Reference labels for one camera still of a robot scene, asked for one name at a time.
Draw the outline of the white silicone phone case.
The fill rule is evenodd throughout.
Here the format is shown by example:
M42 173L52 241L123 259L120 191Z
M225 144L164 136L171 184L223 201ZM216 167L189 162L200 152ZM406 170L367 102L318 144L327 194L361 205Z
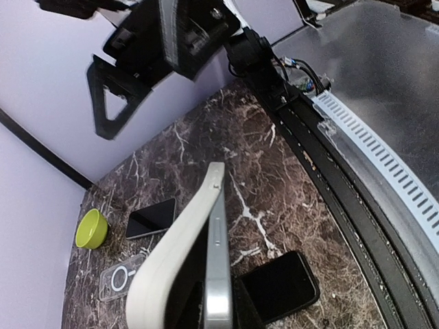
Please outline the white silicone phone case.
M140 266L126 300L129 328L164 328L170 295L205 281L209 215L224 175L223 162L210 163L201 187Z

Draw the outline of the clear magsafe phone case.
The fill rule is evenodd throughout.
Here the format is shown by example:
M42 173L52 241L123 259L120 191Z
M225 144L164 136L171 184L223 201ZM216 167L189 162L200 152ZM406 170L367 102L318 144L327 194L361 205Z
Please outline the clear magsafe phone case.
M145 254L137 254L103 270L99 277L99 300L109 302L126 296L134 276L145 259Z

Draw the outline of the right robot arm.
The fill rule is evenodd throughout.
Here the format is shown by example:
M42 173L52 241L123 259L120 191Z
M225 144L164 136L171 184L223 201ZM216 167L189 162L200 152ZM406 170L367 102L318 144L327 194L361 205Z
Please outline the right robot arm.
M153 87L175 72L195 80L206 63L241 28L223 1L39 1L41 10L89 19L98 10L127 15L86 76L96 135L114 139Z

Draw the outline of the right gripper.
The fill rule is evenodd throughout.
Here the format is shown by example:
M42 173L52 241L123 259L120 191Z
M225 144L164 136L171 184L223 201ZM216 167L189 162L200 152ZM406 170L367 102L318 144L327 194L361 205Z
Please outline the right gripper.
M111 141L126 126L152 91L139 80L193 80L239 28L223 1L140 2L104 45L116 66L94 55L86 72L96 135Z

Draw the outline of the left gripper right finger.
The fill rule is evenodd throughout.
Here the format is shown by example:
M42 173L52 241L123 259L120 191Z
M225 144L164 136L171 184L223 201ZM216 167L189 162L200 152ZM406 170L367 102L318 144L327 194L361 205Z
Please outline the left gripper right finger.
M239 278L233 278L233 328L265 328L244 283Z

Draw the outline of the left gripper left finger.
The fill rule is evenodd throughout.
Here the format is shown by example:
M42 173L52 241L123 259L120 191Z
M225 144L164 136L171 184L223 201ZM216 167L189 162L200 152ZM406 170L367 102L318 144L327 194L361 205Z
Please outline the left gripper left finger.
M197 281L190 291L172 293L166 307L164 328L204 327L204 283Z

